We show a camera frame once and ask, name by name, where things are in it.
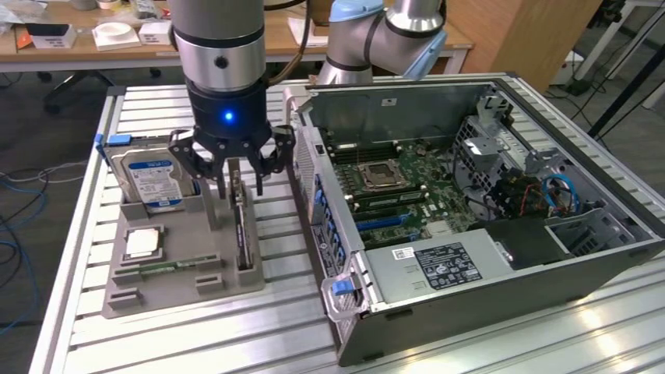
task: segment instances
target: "hard drive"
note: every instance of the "hard drive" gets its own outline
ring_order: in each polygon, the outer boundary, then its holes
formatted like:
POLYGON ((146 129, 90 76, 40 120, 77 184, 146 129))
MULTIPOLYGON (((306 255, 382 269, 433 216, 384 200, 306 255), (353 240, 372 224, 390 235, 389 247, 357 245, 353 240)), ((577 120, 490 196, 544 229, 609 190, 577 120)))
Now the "hard drive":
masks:
POLYGON ((184 209, 196 183, 168 151, 168 136, 114 135, 104 154, 122 189, 124 203, 142 203, 149 213, 184 209))

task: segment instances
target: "white object on desk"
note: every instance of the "white object on desk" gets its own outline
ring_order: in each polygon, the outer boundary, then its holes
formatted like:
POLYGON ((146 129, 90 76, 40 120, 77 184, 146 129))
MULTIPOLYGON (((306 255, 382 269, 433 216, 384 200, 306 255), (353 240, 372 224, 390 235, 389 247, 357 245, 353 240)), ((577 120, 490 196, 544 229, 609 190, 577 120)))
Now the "white object on desk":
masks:
MULTIPOLYGON (((302 41, 304 36, 304 19, 289 18, 290 34, 297 45, 302 41)), ((328 37, 316 37, 313 35, 313 23, 309 25, 308 47, 325 47, 328 45, 328 37)))
POLYGON ((554 79, 552 80, 552 86, 560 86, 569 82, 570 78, 573 78, 573 72, 579 69, 579 65, 583 62, 583 57, 570 51, 565 58, 564 64, 561 65, 561 69, 557 72, 554 79))
POLYGON ((170 21, 145 23, 141 26, 141 30, 138 31, 138 39, 141 40, 142 44, 169 45, 169 31, 170 21))
POLYGON ((136 31, 126 23, 102 23, 92 29, 92 36, 98 51, 140 47, 141 45, 136 31))

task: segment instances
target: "blue cable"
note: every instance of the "blue cable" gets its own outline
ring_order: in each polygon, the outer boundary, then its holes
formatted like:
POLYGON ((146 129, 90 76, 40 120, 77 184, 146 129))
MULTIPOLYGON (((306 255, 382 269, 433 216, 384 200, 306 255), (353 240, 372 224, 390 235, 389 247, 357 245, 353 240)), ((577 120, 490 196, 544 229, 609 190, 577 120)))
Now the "blue cable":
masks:
POLYGON ((32 291, 33 291, 30 307, 28 308, 28 310, 24 311, 24 313, 18 316, 18 318, 16 318, 12 321, 12 323, 9 323, 9 326, 6 326, 5 328, 2 328, 0 330, 0 336, 1 336, 1 335, 4 335, 5 332, 8 332, 14 327, 14 325, 20 321, 22 321, 34 312, 36 307, 37 307, 37 303, 40 300, 40 289, 37 288, 37 281, 34 278, 34 272, 32 271, 30 259, 26 255, 26 253, 22 251, 22 248, 13 242, 0 241, 0 244, 9 245, 21 254, 22 260, 25 261, 25 268, 28 269, 28 276, 30 277, 32 291))
POLYGON ((552 174, 552 175, 548 175, 544 179, 542 179, 542 191, 545 193, 545 201, 548 202, 549 206, 552 206, 553 208, 557 207, 557 204, 554 203, 554 201, 552 200, 552 198, 549 197, 549 187, 548 187, 548 181, 550 179, 558 179, 561 182, 564 182, 567 186, 567 189, 570 190, 570 194, 573 195, 573 204, 574 204, 574 212, 578 213, 579 212, 579 208, 581 208, 581 203, 579 203, 579 197, 578 197, 578 193, 577 191, 574 190, 574 184, 573 184, 573 181, 570 180, 569 177, 566 177, 565 175, 562 174, 552 174))
POLYGON ((30 214, 30 216, 24 218, 17 223, 8 225, 6 228, 0 228, 0 231, 9 231, 9 229, 18 228, 24 224, 26 224, 28 222, 34 220, 36 217, 40 215, 41 211, 44 210, 44 206, 45 206, 45 194, 40 191, 33 190, 33 189, 17 189, 14 186, 9 185, 5 181, 1 181, 1 180, 0 180, 0 184, 2 184, 8 189, 10 189, 14 192, 32 193, 34 195, 38 195, 41 198, 40 199, 40 206, 37 207, 37 210, 34 211, 34 213, 30 214))

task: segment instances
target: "floor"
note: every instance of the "floor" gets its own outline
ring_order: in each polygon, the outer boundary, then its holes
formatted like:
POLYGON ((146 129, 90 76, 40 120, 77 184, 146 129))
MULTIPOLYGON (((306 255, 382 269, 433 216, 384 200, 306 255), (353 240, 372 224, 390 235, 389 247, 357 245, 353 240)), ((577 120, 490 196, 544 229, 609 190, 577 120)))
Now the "floor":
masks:
MULTIPOLYGON (((589 30, 583 34, 577 45, 579 52, 586 54, 591 50, 601 32, 602 30, 589 30)), ((626 37, 617 35, 598 60, 599 63, 606 60, 613 50, 625 41, 626 37)), ((651 54, 653 50, 641 48, 617 79, 606 82, 606 93, 598 93, 585 109, 590 121, 594 122, 601 116, 627 83, 627 79, 634 76, 641 64, 643 64, 642 62, 651 54)), ((9 76, 14 79, 16 73, 9 74, 9 76)), ((6 89, 0 89, 0 115, 2 118, 0 125, 2 127, 0 171, 5 173, 22 168, 46 168, 65 162, 84 161, 88 157, 104 103, 105 88, 93 79, 84 81, 66 94, 66 99, 61 101, 64 109, 60 115, 48 115, 41 111, 40 98, 65 76, 64 72, 57 72, 53 74, 53 82, 42 83, 33 73, 26 73, 18 83, 6 89)), ((158 79, 150 78, 146 69, 112 71, 108 72, 108 76, 116 81, 116 84, 124 86, 180 84, 182 82, 178 68, 162 69, 162 76, 158 79)), ((663 78, 665 66, 643 84, 626 108, 646 96, 663 78)), ((552 88, 550 92, 556 96, 565 95, 557 88, 552 88)), ((581 97, 569 98, 575 103, 582 104, 587 95, 589 93, 581 97)), ((565 99, 553 99, 553 102, 566 115, 575 113, 575 107, 565 99)), ((662 160, 665 160, 663 115, 665 103, 658 103, 653 111, 639 107, 605 138, 615 157, 659 193, 665 193, 665 172, 662 171, 662 160)), ((575 118, 575 122, 582 128, 589 128, 589 124, 585 123, 581 116, 575 118)), ((62 169, 52 174, 52 179, 72 178, 81 173, 82 167, 62 169)), ((34 172, 26 172, 13 175, 13 178, 28 178, 33 174, 34 172)), ((40 320, 49 299, 78 187, 80 181, 50 184, 46 189, 48 203, 44 212, 29 224, 16 230, 36 274, 40 304, 37 310, 25 318, 26 326, 14 327, 0 334, 0 372, 5 374, 26 372, 30 364, 40 332, 40 320)), ((20 188, 40 189, 41 184, 29 182, 20 184, 20 188)), ((32 197, 33 195, 9 191, 0 185, 0 215, 5 217, 12 214, 32 197)), ((9 239, 6 233, 0 232, 0 241, 9 239)), ((5 252, 0 252, 0 262, 5 258, 5 252)), ((5 278, 5 273, 10 270, 9 265, 0 266, 0 279, 5 278)), ((25 267, 22 267, 12 282, 0 288, 0 331, 25 310, 30 309, 32 298, 30 281, 25 267)))

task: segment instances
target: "blue latch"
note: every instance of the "blue latch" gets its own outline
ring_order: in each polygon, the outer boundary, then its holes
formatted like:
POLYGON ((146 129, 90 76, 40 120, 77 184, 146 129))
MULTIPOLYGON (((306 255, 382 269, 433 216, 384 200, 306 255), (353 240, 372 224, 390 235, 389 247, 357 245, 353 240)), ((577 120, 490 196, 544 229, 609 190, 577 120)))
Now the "blue latch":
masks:
POLYGON ((94 149, 97 150, 97 153, 100 154, 101 158, 104 159, 106 166, 110 166, 108 159, 106 159, 106 154, 104 153, 104 134, 94 134, 94 149))
POLYGON ((132 135, 110 135, 106 140, 109 146, 128 146, 132 143, 132 135))
POLYGON ((332 284, 332 293, 336 296, 352 294, 356 290, 356 286, 353 286, 353 282, 349 278, 338 280, 332 284))
POLYGON ((317 192, 316 192, 316 195, 313 196, 313 201, 320 204, 321 203, 321 198, 322 198, 322 190, 320 189, 317 192))

